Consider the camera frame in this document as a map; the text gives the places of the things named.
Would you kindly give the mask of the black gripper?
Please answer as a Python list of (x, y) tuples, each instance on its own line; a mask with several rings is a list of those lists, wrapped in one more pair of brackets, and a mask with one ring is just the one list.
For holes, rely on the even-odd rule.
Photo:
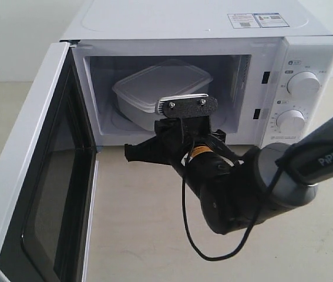
[(181, 159), (192, 154), (198, 146), (207, 146), (217, 155), (240, 165), (242, 157), (226, 145), (226, 133), (211, 129), (207, 116), (187, 119), (161, 119), (154, 123), (156, 137), (138, 145), (125, 144), (125, 158), (128, 162), (146, 162), (171, 165), (172, 158)]

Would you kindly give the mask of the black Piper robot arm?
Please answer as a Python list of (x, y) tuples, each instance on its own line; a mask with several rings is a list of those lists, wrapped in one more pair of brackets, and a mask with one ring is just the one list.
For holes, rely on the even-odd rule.
[(213, 232), (250, 231), (312, 202), (318, 184), (333, 178), (333, 118), (293, 145), (252, 146), (238, 155), (225, 144), (226, 134), (211, 128), (216, 107), (192, 99), (166, 106), (152, 138), (125, 146), (130, 162), (171, 166), (198, 198)]

